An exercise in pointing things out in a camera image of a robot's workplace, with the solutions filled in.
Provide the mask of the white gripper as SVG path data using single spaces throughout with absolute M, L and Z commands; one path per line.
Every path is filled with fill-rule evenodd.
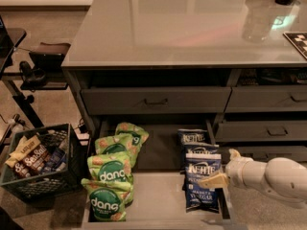
M 264 162 L 244 157 L 236 149 L 229 150 L 229 159 L 225 167 L 226 174 L 219 172 L 207 176 L 199 181 L 199 185 L 205 189 L 217 189 L 227 187 L 230 182 L 233 186 L 242 189 L 260 190 L 262 188 L 266 168 Z

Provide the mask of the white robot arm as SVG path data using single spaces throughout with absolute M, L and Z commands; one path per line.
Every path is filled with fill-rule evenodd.
M 232 185 L 253 189 L 262 195 L 296 209 L 307 207 L 307 168 L 294 160 L 276 157 L 269 162 L 255 161 L 230 149 L 225 172 L 214 172 L 198 181 L 204 189 Z

